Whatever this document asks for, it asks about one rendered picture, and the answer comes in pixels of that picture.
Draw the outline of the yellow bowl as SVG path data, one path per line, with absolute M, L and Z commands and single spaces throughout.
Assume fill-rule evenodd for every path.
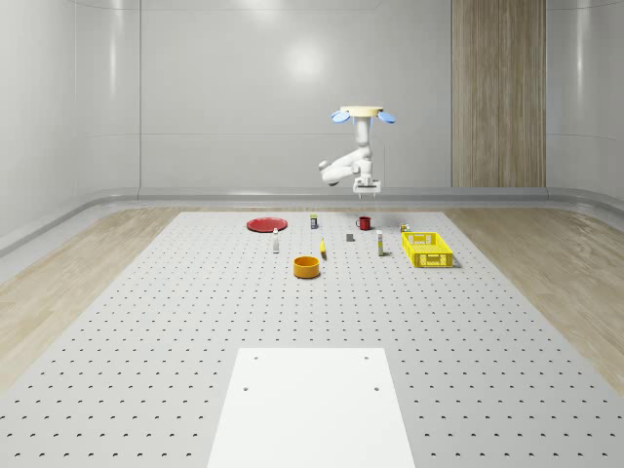
M 303 255 L 293 260 L 293 274 L 297 278 L 312 279 L 320 274 L 320 260 L 314 256 Z

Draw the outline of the yellow basket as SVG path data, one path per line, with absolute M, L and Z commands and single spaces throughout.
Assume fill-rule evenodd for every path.
M 414 267 L 452 267 L 452 250 L 436 232 L 403 232 L 402 247 Z

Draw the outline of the red plate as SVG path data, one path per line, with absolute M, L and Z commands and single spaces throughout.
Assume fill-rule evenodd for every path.
M 259 217 L 247 222 L 247 228 L 258 233 L 272 233 L 288 227 L 288 222 L 279 217 Z

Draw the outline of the white board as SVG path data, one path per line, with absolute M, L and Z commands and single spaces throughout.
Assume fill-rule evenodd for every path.
M 381 348 L 242 348 L 208 468 L 414 468 Z

